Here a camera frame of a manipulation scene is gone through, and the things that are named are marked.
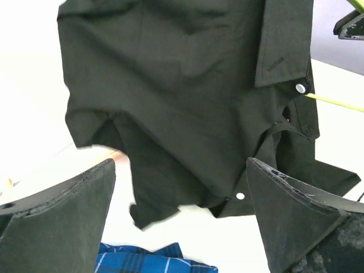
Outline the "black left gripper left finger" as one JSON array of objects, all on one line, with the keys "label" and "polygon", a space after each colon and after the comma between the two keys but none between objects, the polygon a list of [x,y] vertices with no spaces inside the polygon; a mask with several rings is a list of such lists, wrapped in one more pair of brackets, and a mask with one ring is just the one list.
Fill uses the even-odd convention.
[{"label": "black left gripper left finger", "polygon": [[1,205],[1,272],[93,272],[115,181],[115,161],[106,159]]}]

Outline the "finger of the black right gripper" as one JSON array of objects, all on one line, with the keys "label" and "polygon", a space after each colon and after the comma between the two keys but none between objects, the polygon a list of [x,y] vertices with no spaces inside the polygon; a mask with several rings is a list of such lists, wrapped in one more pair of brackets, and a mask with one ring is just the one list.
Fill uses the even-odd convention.
[{"label": "finger of the black right gripper", "polygon": [[334,26],[333,34],[342,40],[363,40],[363,13],[352,11]]}]

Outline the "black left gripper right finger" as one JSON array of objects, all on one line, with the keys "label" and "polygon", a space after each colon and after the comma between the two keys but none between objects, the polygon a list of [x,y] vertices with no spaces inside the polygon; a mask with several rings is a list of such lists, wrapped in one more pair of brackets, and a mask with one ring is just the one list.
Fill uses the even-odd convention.
[{"label": "black left gripper right finger", "polygon": [[271,272],[363,272],[363,203],[256,158],[246,175]]}]

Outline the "green plastic hanger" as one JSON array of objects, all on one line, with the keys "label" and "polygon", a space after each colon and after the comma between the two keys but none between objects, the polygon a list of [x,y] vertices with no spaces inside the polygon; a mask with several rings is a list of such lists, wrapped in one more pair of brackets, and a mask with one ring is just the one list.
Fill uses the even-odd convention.
[{"label": "green plastic hanger", "polygon": [[[363,13],[363,1],[348,1],[348,3],[354,8],[353,11],[358,11],[360,14]],[[307,93],[307,94],[305,94],[305,96],[309,97],[309,98],[311,98],[313,100],[316,100],[316,101],[327,102],[329,104],[345,107],[347,109],[351,109],[351,110],[355,110],[355,111],[359,111],[359,112],[363,113],[363,108],[362,107],[352,106],[352,105],[345,104],[345,103],[340,102],[340,101],[335,101],[335,100],[331,100],[331,99],[328,99],[328,98],[320,97],[320,96],[318,96],[316,94],[313,94],[313,93]]]}]

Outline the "black button shirt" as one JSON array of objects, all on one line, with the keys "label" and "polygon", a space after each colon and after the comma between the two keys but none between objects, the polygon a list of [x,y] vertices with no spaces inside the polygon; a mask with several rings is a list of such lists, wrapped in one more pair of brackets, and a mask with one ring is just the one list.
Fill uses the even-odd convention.
[{"label": "black button shirt", "polygon": [[343,196],[315,158],[313,1],[66,1],[57,15],[76,147],[126,154],[140,229],[183,205],[254,214],[247,159]]}]

